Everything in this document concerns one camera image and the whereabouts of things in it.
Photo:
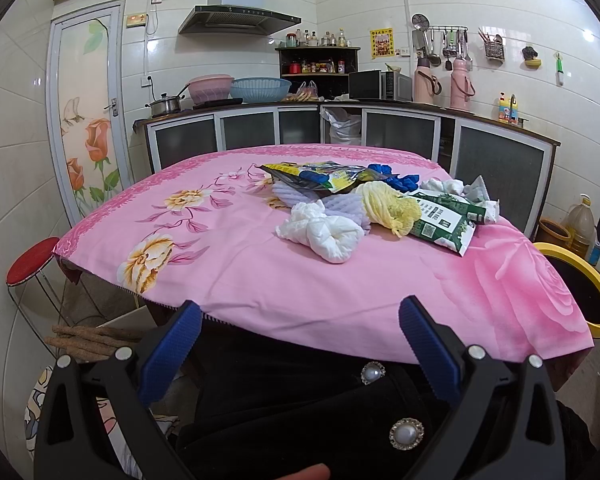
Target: yellow poster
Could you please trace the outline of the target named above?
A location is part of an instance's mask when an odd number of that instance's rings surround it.
[[[371,59],[394,55],[394,30],[378,28],[371,31]]]

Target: qr code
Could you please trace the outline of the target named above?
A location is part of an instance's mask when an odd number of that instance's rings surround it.
[[[433,233],[436,232],[436,227],[431,224],[426,224],[422,228],[422,236],[426,236],[427,238],[433,238]]]

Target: brown bucket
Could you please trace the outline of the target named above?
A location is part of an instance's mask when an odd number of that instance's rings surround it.
[[[536,231],[536,242],[545,242],[559,247],[569,247],[571,237],[567,229],[548,218],[541,218],[538,221],[538,230]]]

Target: silver screw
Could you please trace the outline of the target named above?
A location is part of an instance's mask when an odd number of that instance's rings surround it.
[[[540,368],[542,366],[542,358],[539,355],[531,354],[529,356],[529,364],[533,368]]]
[[[133,354],[133,352],[134,351],[128,346],[121,346],[116,350],[116,359],[118,361],[126,361],[131,357],[131,354]]]
[[[71,356],[69,356],[67,354],[61,355],[58,358],[58,361],[56,361],[56,364],[58,365],[59,368],[67,368],[70,363],[71,363]]]
[[[471,345],[469,346],[469,355],[474,359],[478,359],[479,361],[480,359],[484,359],[485,355],[487,355],[487,352],[485,352],[484,348],[479,345]]]

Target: microwave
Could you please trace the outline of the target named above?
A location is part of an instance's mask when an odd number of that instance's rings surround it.
[[[366,70],[349,74],[349,97],[360,101],[411,102],[411,78],[397,72]]]

